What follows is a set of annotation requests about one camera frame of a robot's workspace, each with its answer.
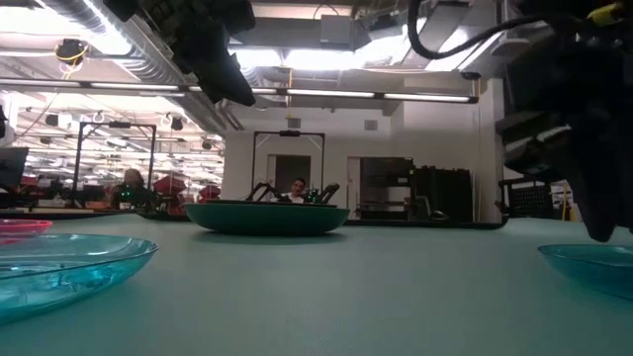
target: person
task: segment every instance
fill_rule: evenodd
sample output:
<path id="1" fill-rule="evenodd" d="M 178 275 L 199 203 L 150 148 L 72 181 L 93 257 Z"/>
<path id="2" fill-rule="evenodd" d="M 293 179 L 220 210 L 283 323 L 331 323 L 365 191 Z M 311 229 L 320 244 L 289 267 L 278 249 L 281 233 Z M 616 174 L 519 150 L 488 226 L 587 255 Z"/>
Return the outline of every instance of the person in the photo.
<path id="1" fill-rule="evenodd" d="M 115 186 L 110 196 L 112 209 L 135 209 L 140 206 L 150 208 L 152 205 L 151 192 L 145 189 L 145 182 L 138 170 L 130 168 L 126 170 L 123 183 Z"/>
<path id="2" fill-rule="evenodd" d="M 293 181 L 292 191 L 286 196 L 293 203 L 304 203 L 304 189 L 306 189 L 306 180 L 299 177 Z"/>

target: teal table surface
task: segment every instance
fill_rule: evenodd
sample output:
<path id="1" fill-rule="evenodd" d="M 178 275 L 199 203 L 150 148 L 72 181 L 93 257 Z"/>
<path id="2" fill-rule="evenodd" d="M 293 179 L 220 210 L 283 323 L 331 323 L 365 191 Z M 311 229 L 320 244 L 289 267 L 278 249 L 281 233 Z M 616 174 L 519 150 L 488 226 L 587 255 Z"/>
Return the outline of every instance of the teal table surface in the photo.
<path id="1" fill-rule="evenodd" d="M 0 355 L 633 355 L 633 302 L 568 281 L 536 250 L 591 243 L 579 223 L 266 238 L 114 216 L 52 231 L 160 250 L 120 286 L 0 326 Z M 632 240 L 621 229 L 611 243 Z"/>

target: black cable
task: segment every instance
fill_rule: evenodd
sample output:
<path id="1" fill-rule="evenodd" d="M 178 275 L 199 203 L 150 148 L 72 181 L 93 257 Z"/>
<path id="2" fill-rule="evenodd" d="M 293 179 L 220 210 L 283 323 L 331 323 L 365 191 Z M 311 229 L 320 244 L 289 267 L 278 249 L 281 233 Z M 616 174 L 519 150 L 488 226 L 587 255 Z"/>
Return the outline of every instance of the black cable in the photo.
<path id="1" fill-rule="evenodd" d="M 322 8 L 323 6 L 327 6 L 328 8 L 332 9 L 332 11 L 333 11 L 333 12 L 334 12 L 337 16 L 340 16 L 340 14 L 338 13 L 338 11 L 336 11 L 336 9 L 334 9 L 334 7 L 333 7 L 333 6 L 331 6 L 331 5 L 329 5 L 329 4 L 324 4 L 324 3 L 323 3 L 323 4 L 320 4 L 320 5 L 318 5 L 318 6 L 316 7 L 316 9 L 315 9 L 315 13 L 313 14 L 313 19 L 316 19 L 316 18 L 317 18 L 317 13 L 318 13 L 318 10 L 319 10 L 320 8 Z"/>
<path id="2" fill-rule="evenodd" d="M 463 44 L 460 44 L 453 49 L 437 52 L 426 48 L 420 41 L 417 33 L 417 15 L 418 8 L 421 0 L 409 0 L 408 1 L 408 17 L 407 17 L 407 32 L 408 32 L 408 40 L 411 43 L 411 48 L 419 55 L 427 58 L 427 59 L 442 59 L 449 57 L 453 54 L 459 53 L 465 49 L 470 48 L 473 45 L 478 44 L 481 41 L 485 41 L 492 37 L 494 34 L 513 29 L 515 27 L 519 27 L 522 25 L 532 24 L 539 21 L 545 22 L 557 22 L 557 23 L 565 23 L 568 26 L 573 28 L 582 29 L 585 27 L 585 22 L 580 20 L 574 16 L 564 13 L 543 13 L 537 15 L 524 16 L 517 19 L 512 19 L 491 27 L 482 33 L 474 36 L 473 38 L 467 40 Z"/>

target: table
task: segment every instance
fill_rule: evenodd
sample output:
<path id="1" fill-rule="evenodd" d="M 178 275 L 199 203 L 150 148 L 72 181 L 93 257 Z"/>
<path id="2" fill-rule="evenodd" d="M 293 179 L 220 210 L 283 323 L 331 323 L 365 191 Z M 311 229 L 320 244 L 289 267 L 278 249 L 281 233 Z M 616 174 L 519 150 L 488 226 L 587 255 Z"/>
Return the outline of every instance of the table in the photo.
<path id="1" fill-rule="evenodd" d="M 631 355 L 633 302 L 536 251 L 591 243 L 574 222 L 499 230 L 342 227 L 230 237 L 124 215 L 56 222 L 160 250 L 121 286 L 0 326 L 1 355 Z M 631 241 L 619 230 L 614 243 Z"/>

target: pink plate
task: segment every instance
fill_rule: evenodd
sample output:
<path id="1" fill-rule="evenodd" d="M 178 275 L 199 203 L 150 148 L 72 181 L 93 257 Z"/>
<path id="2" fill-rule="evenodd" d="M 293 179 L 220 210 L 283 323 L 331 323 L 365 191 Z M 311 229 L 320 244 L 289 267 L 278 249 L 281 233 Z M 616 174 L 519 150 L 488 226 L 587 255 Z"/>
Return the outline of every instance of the pink plate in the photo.
<path id="1" fill-rule="evenodd" d="M 42 233 L 52 222 L 0 219 L 0 236 Z"/>

